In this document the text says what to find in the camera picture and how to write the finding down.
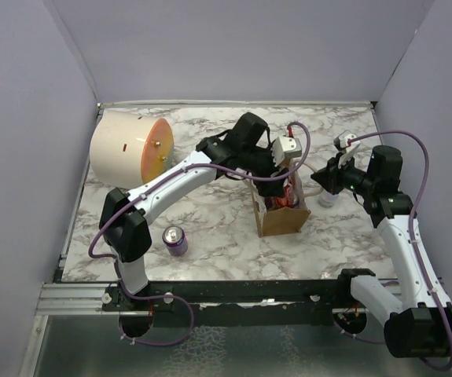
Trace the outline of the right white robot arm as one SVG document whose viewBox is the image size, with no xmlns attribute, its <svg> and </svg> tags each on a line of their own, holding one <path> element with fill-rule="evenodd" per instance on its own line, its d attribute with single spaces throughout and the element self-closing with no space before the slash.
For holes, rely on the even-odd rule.
<svg viewBox="0 0 452 377">
<path fill-rule="evenodd" d="M 348 189 L 361 196 L 373 227 L 392 260 L 401 295 L 394 296 L 368 269 L 345 269 L 338 277 L 336 300 L 345 307 L 363 304 L 381 323 L 384 341 L 397 358 L 452 355 L 452 301 L 431 267 L 412 218 L 413 202 L 399 190 L 401 152 L 393 147 L 373 148 L 367 170 L 332 157 L 311 175 L 325 191 L 336 195 Z"/>
</svg>

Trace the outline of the red cola can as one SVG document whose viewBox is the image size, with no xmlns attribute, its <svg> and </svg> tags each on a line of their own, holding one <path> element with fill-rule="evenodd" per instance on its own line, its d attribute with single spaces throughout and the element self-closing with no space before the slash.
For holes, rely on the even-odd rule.
<svg viewBox="0 0 452 377">
<path fill-rule="evenodd" d="M 293 176 L 288 177 L 284 183 L 285 197 L 294 200 L 297 197 L 296 179 Z"/>
<path fill-rule="evenodd" d="M 274 197 L 273 202 L 274 202 L 275 207 L 291 207 L 292 206 L 292 199 L 290 196 Z"/>
</svg>

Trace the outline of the jute canvas tote bag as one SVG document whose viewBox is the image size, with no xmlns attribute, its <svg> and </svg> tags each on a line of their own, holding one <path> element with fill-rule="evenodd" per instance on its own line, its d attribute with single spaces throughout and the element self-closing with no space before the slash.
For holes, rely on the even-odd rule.
<svg viewBox="0 0 452 377">
<path fill-rule="evenodd" d="M 311 211 L 305 200 L 312 196 L 318 196 L 323 188 L 319 187 L 311 192 L 305 192 L 299 174 L 295 172 L 291 176 L 296 179 L 297 187 L 297 197 L 292 201 L 291 207 L 275 207 L 273 198 L 278 196 L 263 197 L 258 193 L 253 183 L 248 183 L 259 237 L 301 232 L 303 225 L 309 218 Z"/>
</svg>

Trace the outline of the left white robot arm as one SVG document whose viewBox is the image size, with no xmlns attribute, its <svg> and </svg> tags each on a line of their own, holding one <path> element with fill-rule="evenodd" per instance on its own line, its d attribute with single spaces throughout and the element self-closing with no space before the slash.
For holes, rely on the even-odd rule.
<svg viewBox="0 0 452 377">
<path fill-rule="evenodd" d="M 270 128 L 257 115 L 243 114 L 234 127 L 202 139 L 183 161 L 158 178 L 123 193 L 113 189 L 105 198 L 99 235 L 116 262 L 124 287 L 120 300 L 136 310 L 147 303 L 144 255 L 152 245 L 149 226 L 183 196 L 225 174 L 243 170 L 255 181 L 259 194 L 282 197 L 287 168 L 283 162 L 301 153 L 291 135 L 270 139 L 260 147 L 259 139 Z"/>
</svg>

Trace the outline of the purple fanta can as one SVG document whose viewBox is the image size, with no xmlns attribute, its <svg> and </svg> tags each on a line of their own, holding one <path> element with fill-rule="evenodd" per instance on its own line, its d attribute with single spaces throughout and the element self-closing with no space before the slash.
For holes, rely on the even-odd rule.
<svg viewBox="0 0 452 377">
<path fill-rule="evenodd" d="M 167 227 L 163 232 L 162 241 L 172 256 L 181 257 L 188 250 L 186 234 L 179 226 Z"/>
</svg>

